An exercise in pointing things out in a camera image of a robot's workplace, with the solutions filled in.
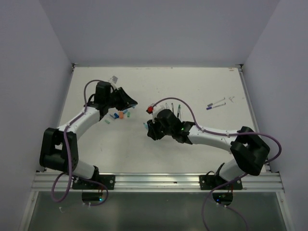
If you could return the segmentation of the black pen near left arm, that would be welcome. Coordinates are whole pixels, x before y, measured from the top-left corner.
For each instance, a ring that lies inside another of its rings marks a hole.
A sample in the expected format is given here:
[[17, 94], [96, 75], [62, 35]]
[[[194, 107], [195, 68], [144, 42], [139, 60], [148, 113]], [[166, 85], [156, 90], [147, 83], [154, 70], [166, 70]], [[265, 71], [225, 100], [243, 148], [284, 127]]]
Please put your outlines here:
[[180, 118], [180, 113], [181, 113], [181, 105], [178, 105], [178, 109], [177, 109], [177, 118]]

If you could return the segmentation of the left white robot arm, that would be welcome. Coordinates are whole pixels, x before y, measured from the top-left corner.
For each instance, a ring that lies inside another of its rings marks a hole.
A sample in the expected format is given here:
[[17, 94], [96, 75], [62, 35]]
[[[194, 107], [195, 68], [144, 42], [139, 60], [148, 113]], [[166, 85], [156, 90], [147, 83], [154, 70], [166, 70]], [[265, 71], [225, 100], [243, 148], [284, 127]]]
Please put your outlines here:
[[79, 160], [77, 141], [93, 125], [108, 114], [109, 109], [124, 111], [138, 103], [122, 87], [108, 81], [91, 80], [83, 90], [81, 112], [57, 128], [44, 131], [39, 164], [69, 176], [83, 178], [89, 189], [99, 186], [100, 177], [94, 165]]

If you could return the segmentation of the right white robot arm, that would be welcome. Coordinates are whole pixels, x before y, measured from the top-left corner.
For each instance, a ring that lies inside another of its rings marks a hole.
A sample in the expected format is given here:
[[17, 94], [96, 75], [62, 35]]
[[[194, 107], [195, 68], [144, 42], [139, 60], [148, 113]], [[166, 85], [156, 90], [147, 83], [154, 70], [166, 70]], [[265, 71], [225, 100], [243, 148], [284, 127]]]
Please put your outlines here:
[[147, 113], [152, 115], [147, 121], [147, 136], [154, 141], [170, 136], [178, 143], [207, 145], [233, 155], [231, 161], [223, 163], [216, 171], [214, 183], [220, 189], [227, 188], [231, 180], [243, 174], [258, 176], [270, 152], [269, 146], [249, 127], [231, 133], [205, 132], [195, 122], [181, 121], [164, 107], [156, 110], [150, 106]]

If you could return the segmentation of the green capped marker lower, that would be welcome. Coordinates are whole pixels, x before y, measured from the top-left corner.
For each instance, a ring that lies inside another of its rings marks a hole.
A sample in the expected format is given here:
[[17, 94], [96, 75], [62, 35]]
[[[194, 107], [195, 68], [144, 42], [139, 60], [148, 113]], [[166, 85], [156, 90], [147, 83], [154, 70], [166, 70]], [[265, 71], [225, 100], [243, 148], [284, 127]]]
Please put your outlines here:
[[181, 119], [181, 121], [183, 121], [183, 110], [182, 110], [182, 108], [180, 109], [180, 119]]

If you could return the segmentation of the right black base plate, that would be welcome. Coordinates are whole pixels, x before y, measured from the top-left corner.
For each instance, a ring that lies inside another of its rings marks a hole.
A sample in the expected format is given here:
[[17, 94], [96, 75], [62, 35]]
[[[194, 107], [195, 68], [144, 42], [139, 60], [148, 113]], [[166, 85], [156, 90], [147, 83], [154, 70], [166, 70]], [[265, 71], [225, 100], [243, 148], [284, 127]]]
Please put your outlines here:
[[[212, 174], [199, 175], [199, 184], [201, 190], [212, 190], [215, 187], [222, 185], [226, 182], [227, 181], [225, 181], [220, 176], [215, 176]], [[229, 183], [228, 185], [219, 188], [219, 190], [242, 190], [242, 189], [243, 185], [241, 180], [238, 180], [234, 183]]]

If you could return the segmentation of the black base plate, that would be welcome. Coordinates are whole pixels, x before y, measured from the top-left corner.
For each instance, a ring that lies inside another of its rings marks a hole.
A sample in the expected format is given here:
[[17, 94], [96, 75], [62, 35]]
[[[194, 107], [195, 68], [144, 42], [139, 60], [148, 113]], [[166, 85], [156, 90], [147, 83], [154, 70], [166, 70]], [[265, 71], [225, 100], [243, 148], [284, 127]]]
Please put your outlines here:
[[115, 187], [116, 176], [112, 174], [99, 174], [95, 179], [74, 177], [72, 189], [74, 190], [100, 190], [103, 186], [108, 190]]
[[[227, 181], [225, 181], [220, 176], [215, 176], [212, 174], [199, 175], [199, 184], [201, 190], [212, 190], [215, 187], [222, 185], [226, 182]], [[229, 183], [228, 185], [219, 188], [219, 190], [242, 190], [242, 189], [243, 185], [241, 180], [238, 180], [234, 183]]]

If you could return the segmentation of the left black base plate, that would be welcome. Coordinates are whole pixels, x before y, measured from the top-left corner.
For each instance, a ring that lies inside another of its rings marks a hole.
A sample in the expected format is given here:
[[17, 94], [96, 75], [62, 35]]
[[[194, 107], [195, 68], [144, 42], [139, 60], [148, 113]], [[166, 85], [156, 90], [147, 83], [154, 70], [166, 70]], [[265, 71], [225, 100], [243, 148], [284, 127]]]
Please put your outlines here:
[[100, 190], [103, 186], [108, 190], [115, 187], [116, 176], [112, 174], [99, 174], [95, 179], [74, 177], [72, 189], [74, 190]]

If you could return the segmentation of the aluminium mounting rail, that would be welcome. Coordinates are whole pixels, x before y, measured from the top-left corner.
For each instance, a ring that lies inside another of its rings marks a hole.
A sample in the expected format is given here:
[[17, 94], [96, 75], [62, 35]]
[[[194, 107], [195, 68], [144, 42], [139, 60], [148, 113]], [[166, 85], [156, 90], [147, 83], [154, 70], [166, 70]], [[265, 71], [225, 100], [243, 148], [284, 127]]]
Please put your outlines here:
[[[32, 191], [48, 192], [58, 173], [36, 173], [31, 186]], [[111, 173], [114, 175], [114, 186], [111, 192], [209, 192], [201, 190], [201, 181], [198, 173], [170, 174], [170, 173]], [[259, 176], [246, 176], [242, 178], [240, 193], [249, 192], [283, 192], [281, 177], [278, 173], [261, 173]], [[63, 176], [56, 184], [56, 192], [64, 192], [68, 183], [68, 176]]]

